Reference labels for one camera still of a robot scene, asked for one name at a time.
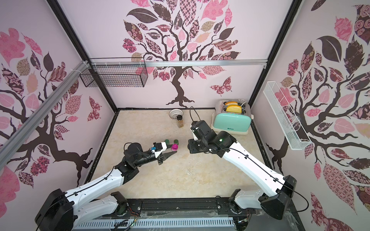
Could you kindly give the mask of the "magenta paint jar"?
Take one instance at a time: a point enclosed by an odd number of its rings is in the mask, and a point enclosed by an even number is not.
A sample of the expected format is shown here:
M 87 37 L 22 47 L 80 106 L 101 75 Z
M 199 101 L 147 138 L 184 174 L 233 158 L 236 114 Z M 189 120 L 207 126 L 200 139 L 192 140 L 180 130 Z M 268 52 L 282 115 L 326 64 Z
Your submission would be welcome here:
M 177 151 L 177 150 L 178 150 L 178 144 L 173 144 L 173 145 L 171 146 L 171 150 L 172 150 L 172 151 Z

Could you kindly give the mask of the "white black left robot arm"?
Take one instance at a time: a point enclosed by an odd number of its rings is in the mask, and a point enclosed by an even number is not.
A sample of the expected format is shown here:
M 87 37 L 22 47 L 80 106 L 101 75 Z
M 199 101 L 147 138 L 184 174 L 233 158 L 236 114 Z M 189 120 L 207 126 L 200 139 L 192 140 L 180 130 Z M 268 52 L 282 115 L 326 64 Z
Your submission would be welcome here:
M 115 192 L 100 198 L 104 193 L 132 180 L 139 167 L 153 161 L 162 164 L 177 153 L 177 144 L 156 142 L 144 151 L 141 144 L 134 142 L 124 150 L 124 157 L 105 175 L 82 186 L 51 192 L 35 217 L 38 231 L 71 231 L 79 225 L 97 217 L 121 213 L 127 208 L 124 196 Z

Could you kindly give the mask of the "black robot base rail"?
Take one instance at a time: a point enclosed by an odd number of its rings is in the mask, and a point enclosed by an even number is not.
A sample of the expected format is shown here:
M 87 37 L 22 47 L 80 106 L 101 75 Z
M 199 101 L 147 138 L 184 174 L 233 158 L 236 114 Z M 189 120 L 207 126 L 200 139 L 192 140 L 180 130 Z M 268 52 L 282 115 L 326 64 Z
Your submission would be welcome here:
M 215 212 L 216 215 L 245 217 L 249 214 L 262 213 L 262 209 L 242 209 L 240 214 L 231 211 L 227 197 L 206 198 L 160 198 L 128 199 L 129 207 L 138 214 L 159 215 L 172 212 Z

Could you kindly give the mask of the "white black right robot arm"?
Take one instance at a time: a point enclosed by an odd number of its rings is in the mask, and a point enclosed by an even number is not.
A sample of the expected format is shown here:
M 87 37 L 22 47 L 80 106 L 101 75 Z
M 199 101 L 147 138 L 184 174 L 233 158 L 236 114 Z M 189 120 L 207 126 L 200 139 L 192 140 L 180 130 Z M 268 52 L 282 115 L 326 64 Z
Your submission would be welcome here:
M 240 190 L 234 195 L 232 203 L 240 209 L 262 209 L 269 216 L 282 220 L 294 195 L 297 180 L 283 176 L 267 167 L 229 133 L 213 130 L 201 132 L 192 129 L 193 139 L 188 141 L 192 154 L 210 153 L 235 165 L 249 176 L 259 187 L 256 191 Z

